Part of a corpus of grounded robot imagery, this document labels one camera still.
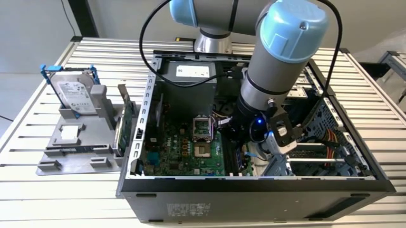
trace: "metal frame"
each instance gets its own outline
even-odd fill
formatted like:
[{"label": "metal frame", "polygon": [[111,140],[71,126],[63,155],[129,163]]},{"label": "metal frame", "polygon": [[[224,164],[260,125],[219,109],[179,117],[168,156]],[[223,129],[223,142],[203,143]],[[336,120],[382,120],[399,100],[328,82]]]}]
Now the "metal frame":
[{"label": "metal frame", "polygon": [[[152,63],[155,70],[160,68],[160,54],[163,57],[176,56],[177,58],[187,58],[187,59],[199,59],[200,61],[207,60],[212,61],[213,59],[221,61],[238,61],[238,62],[247,62],[248,59],[244,56],[229,56],[224,54],[209,55],[207,58],[207,54],[195,54],[195,53],[165,53],[157,52],[155,57],[152,58]],[[316,85],[324,81],[323,75],[320,70],[318,69],[315,63],[310,61],[308,67],[318,81]],[[340,121],[344,123],[346,130],[351,133],[351,137],[355,138],[356,146],[362,151],[362,155],[368,162],[368,166],[372,169],[376,179],[374,180],[370,177],[366,178],[351,178],[351,181],[346,181],[347,178],[343,177],[330,177],[330,176],[319,176],[319,177],[302,177],[302,176],[255,176],[255,177],[240,177],[240,176],[223,176],[223,177],[204,177],[204,176],[140,176],[135,175],[140,174],[139,166],[141,164],[140,158],[144,156],[143,153],[143,138],[145,134],[145,122],[148,118],[148,109],[151,104],[152,98],[152,91],[153,91],[153,74],[148,75],[148,89],[145,90],[144,100],[141,104],[141,113],[144,115],[139,118],[139,123],[136,126],[137,131],[141,133],[140,137],[135,139],[133,145],[131,147],[128,160],[124,161],[127,167],[123,168],[123,172],[120,175],[119,186],[117,186],[117,194],[121,194],[129,202],[131,207],[133,208],[137,217],[144,221],[152,222],[155,221],[151,218],[157,218],[157,220],[172,221],[171,218],[163,215],[163,210],[157,208],[164,208],[167,206],[165,201],[179,202],[180,204],[189,204],[193,202],[195,199],[200,199],[201,203],[213,202],[217,203],[228,203],[231,207],[236,205],[232,204],[229,201],[223,201],[217,199],[221,194],[238,192],[239,194],[236,197],[240,199],[243,197],[250,197],[250,194],[262,192],[263,199],[258,201],[258,199],[252,199],[258,205],[264,207],[264,202],[268,197],[272,198],[283,198],[283,194],[286,192],[295,193],[298,198],[311,198],[314,200],[315,205],[318,204],[319,198],[315,197],[312,194],[315,192],[330,192],[334,194],[330,196],[331,199],[336,199],[338,201],[344,198],[344,195],[356,196],[366,196],[359,201],[351,201],[343,208],[335,205],[327,205],[324,207],[326,212],[308,214],[303,220],[335,220],[343,215],[348,214],[356,208],[366,206],[367,204],[372,203],[375,200],[379,200],[391,192],[395,192],[394,187],[378,166],[378,162],[372,159],[371,152],[368,151],[364,142],[352,126],[351,121],[342,109],[342,106],[338,104],[335,99],[335,94],[330,89],[328,92],[328,99],[331,104],[328,105],[328,109],[334,108],[336,110],[336,114],[339,116]],[[278,174],[279,170],[274,170],[274,167],[268,170],[271,173]],[[275,210],[275,205],[267,206],[267,209]],[[184,218],[172,218],[172,219],[185,219],[191,221],[196,221],[188,217]],[[211,214],[209,219],[216,220],[216,216]]]},{"label": "metal frame", "polygon": [[400,55],[395,51],[387,51],[378,63],[386,63],[406,81],[406,63],[402,61]]},{"label": "metal frame", "polygon": [[83,37],[99,37],[88,0],[68,0]]}]

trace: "black cable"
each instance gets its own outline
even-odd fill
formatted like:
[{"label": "black cable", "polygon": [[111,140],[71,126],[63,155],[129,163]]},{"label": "black cable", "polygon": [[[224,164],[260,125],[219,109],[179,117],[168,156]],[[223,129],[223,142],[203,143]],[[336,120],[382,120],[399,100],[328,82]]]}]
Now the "black cable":
[{"label": "black cable", "polygon": [[327,96],[327,90],[328,90],[328,86],[330,86],[330,80],[331,80],[331,76],[332,76],[332,70],[334,70],[334,65],[335,65],[335,61],[336,61],[336,56],[338,56],[338,51],[340,49],[340,44],[342,44],[342,38],[343,38],[343,23],[342,23],[342,17],[340,14],[338,12],[338,9],[335,8],[335,6],[332,5],[332,3],[328,0],[318,0],[320,3],[323,3],[332,11],[335,19],[336,19],[336,25],[338,25],[338,36],[336,36],[336,44],[335,44],[335,49],[334,49],[334,54],[332,54],[332,59],[331,59],[331,65],[330,65],[330,69],[328,69],[328,74],[327,74],[327,79],[326,79],[326,84],[323,87],[323,93],[322,96],[319,97],[319,100],[316,101],[315,106],[312,107],[310,113],[307,114],[303,123],[302,123],[302,129],[304,129],[308,124],[311,123],[311,120],[315,117],[316,114],[316,110],[318,107],[322,103],[323,98]]},{"label": "black cable", "polygon": [[69,25],[71,25],[71,28],[72,28],[72,31],[73,31],[73,36],[76,36],[75,29],[73,29],[71,20],[69,20],[69,18],[68,18],[68,14],[65,13],[64,0],[61,0],[61,4],[63,4],[63,10],[64,10],[63,12],[64,12],[65,18],[67,18],[67,20],[68,20],[68,22],[69,22]]},{"label": "black cable", "polygon": [[330,70],[328,70],[328,74],[327,74],[327,80],[326,80],[326,84],[324,84],[324,88],[323,88],[323,94],[322,94],[322,98],[323,98],[327,95],[327,89],[328,89],[328,86],[330,86],[330,80],[331,80],[334,65],[335,65],[335,61],[336,61],[338,51],[340,49],[342,38],[343,38],[343,30],[342,30],[343,29],[343,23],[342,23],[340,13],[338,12],[338,9],[332,5],[332,3],[328,0],[318,0],[318,1],[320,3],[323,3],[331,9],[331,11],[334,13],[334,16],[335,16],[335,19],[336,19],[336,25],[338,25],[336,44],[335,44],[335,50],[334,50],[332,59],[331,59]]},{"label": "black cable", "polygon": [[258,144],[258,148],[260,150],[260,152],[266,153],[266,154],[270,154],[271,152],[267,151],[263,147],[262,147],[262,143]]},{"label": "black cable", "polygon": [[9,119],[9,118],[4,117],[2,115],[0,115],[0,118],[2,118],[4,120],[8,120],[8,121],[12,121],[12,122],[13,122],[13,120],[12,120],[12,119]]},{"label": "black cable", "polygon": [[140,34],[139,34],[139,54],[140,54],[140,58],[147,66],[147,68],[151,70],[151,72],[163,80],[165,81],[168,84],[173,85],[173,86],[177,86],[177,87],[181,87],[181,88],[189,88],[189,87],[195,87],[195,86],[199,86],[201,85],[203,83],[213,80],[215,78],[219,78],[219,77],[224,77],[225,75],[213,75],[213,76],[209,76],[208,78],[205,78],[204,80],[201,80],[200,82],[196,82],[196,83],[192,83],[192,84],[188,84],[188,85],[179,85],[176,83],[173,83],[169,79],[167,79],[161,74],[159,74],[156,72],[156,70],[152,68],[152,66],[149,65],[148,63],[148,60],[145,58],[145,55],[144,55],[144,50],[143,50],[143,40],[144,40],[144,33],[145,33],[145,29],[147,29],[147,26],[149,24],[149,21],[152,20],[155,14],[157,13],[157,11],[165,6],[165,4],[169,2],[171,0],[164,0],[157,6],[156,8],[152,10],[151,14],[148,15],[147,17],[147,20],[144,22],[144,25],[141,26],[141,29],[140,29]]},{"label": "black cable", "polygon": [[267,160],[266,160],[266,159],[263,159],[263,158],[260,158],[259,156],[250,156],[250,157],[258,158],[259,160],[262,160],[262,161],[267,162]]}]

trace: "metal bracket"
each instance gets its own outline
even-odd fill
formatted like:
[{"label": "metal bracket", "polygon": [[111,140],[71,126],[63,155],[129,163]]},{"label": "metal bracket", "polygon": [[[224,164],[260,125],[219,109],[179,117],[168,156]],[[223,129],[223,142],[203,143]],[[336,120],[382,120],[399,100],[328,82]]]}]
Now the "metal bracket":
[{"label": "metal bracket", "polygon": [[382,56],[379,63],[386,63],[394,72],[403,78],[406,81],[406,64],[399,58],[399,54],[392,51],[387,51]]}]

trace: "wire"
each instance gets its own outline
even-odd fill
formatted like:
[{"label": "wire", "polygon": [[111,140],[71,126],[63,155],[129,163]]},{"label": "wire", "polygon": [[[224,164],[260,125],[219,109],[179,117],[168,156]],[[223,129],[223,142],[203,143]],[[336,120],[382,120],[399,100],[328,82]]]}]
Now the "wire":
[{"label": "wire", "polygon": [[327,80],[323,88],[323,94],[322,98],[327,95],[327,89],[330,86],[330,80],[331,80],[331,75],[332,75],[332,70],[334,70],[334,65],[336,61],[336,56],[338,56],[338,51],[340,49],[340,44],[342,44],[342,38],[343,38],[343,23],[342,23],[342,17],[338,12],[338,9],[335,8],[334,4],[328,0],[318,0],[320,3],[323,3],[332,11],[335,19],[336,19],[336,25],[338,25],[338,37],[336,37],[336,44],[335,44],[335,50],[332,54],[332,59],[331,59],[331,65],[330,65],[330,70],[327,74]]},{"label": "wire", "polygon": [[63,12],[64,12],[65,18],[67,18],[67,20],[68,20],[68,22],[69,22],[69,25],[71,25],[71,28],[72,28],[72,31],[73,31],[73,36],[76,36],[75,29],[73,29],[71,20],[69,20],[69,18],[68,18],[68,14],[65,13],[64,0],[61,0],[61,4],[63,4],[63,10],[64,10]]},{"label": "wire", "polygon": [[266,154],[270,154],[271,152],[267,151],[263,147],[262,147],[262,143],[258,144],[258,148],[260,150],[260,152],[266,153]]},{"label": "wire", "polygon": [[328,86],[330,86],[332,70],[334,70],[338,51],[340,49],[342,38],[343,38],[343,30],[342,30],[343,29],[343,23],[342,23],[342,17],[340,17],[340,14],[338,12],[338,9],[335,8],[335,6],[332,5],[332,3],[328,0],[318,0],[318,1],[320,3],[323,3],[331,9],[331,11],[334,13],[334,16],[335,16],[335,19],[336,19],[336,25],[338,25],[338,36],[336,36],[335,49],[334,49],[334,54],[332,54],[332,59],[331,59],[331,65],[330,65],[330,69],[328,69],[328,73],[327,73],[326,84],[323,85],[323,93],[322,93],[322,96],[319,97],[319,100],[316,101],[316,104],[315,104],[314,108],[311,109],[310,113],[307,114],[307,117],[303,120],[302,129],[304,129],[308,126],[311,120],[315,117],[318,106],[320,105],[323,98],[327,96],[327,90],[328,90]]},{"label": "wire", "polygon": [[221,114],[219,114],[215,110],[211,111],[217,117],[221,117],[221,118],[228,118],[228,116],[224,116]]},{"label": "wire", "polygon": [[145,33],[145,29],[147,29],[147,26],[155,16],[155,14],[157,13],[157,11],[165,6],[165,4],[169,2],[171,0],[164,0],[157,6],[156,8],[152,10],[151,14],[148,15],[147,17],[147,20],[141,26],[141,29],[140,29],[140,34],[139,34],[139,54],[140,54],[140,58],[147,66],[147,68],[151,70],[151,72],[164,81],[167,82],[168,84],[176,86],[176,87],[181,87],[181,88],[189,88],[189,87],[195,87],[195,86],[199,86],[201,85],[203,83],[213,80],[215,78],[219,78],[219,77],[224,77],[225,74],[223,75],[213,75],[213,76],[209,76],[208,78],[205,78],[204,80],[201,80],[200,82],[196,82],[196,83],[192,83],[192,84],[188,84],[188,85],[179,85],[176,83],[173,83],[169,79],[167,79],[161,74],[159,74],[156,72],[156,70],[152,68],[152,66],[149,65],[148,63],[148,60],[145,58],[145,55],[144,55],[144,50],[143,50],[143,40],[144,40],[144,33]]},{"label": "wire", "polygon": [[12,122],[13,122],[13,120],[12,120],[12,119],[9,119],[9,118],[4,117],[2,115],[0,115],[0,118],[2,118],[4,120],[8,120],[8,121],[12,121]]},{"label": "wire", "polygon": [[336,139],[336,135],[335,135],[334,131],[330,130],[330,132],[331,132],[331,140],[338,143],[338,139]]},{"label": "wire", "polygon": [[267,160],[266,160],[266,159],[260,158],[260,157],[259,157],[256,154],[254,154],[254,153],[244,152],[244,153],[243,153],[243,155],[250,156],[250,157],[255,157],[255,158],[258,158],[259,160],[262,160],[262,161],[267,162]]}]

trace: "robotic arm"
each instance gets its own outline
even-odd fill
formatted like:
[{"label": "robotic arm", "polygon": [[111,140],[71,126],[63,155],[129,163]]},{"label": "robotic arm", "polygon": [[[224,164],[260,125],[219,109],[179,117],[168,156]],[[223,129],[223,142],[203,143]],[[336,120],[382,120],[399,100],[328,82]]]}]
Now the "robotic arm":
[{"label": "robotic arm", "polygon": [[256,35],[240,88],[240,111],[251,116],[282,104],[315,54],[328,26],[326,12],[306,0],[172,0],[176,22]]},{"label": "robotic arm", "polygon": [[[326,92],[340,44],[342,23],[334,5],[327,0],[318,1],[332,9],[339,24]],[[251,141],[259,146],[266,145],[270,151],[284,154],[295,147],[298,128],[292,128],[280,105],[319,48],[328,27],[326,12],[307,0],[164,0],[145,20],[139,36],[139,50],[148,69],[177,87],[197,86],[220,76],[211,76],[195,84],[177,85],[151,67],[143,54],[143,35],[153,15],[167,3],[173,20],[193,27],[200,26],[212,38],[220,38],[224,34],[227,36],[229,32],[256,35],[248,69],[243,72],[236,108],[219,128],[224,126],[221,133],[240,145],[250,135]]]}]

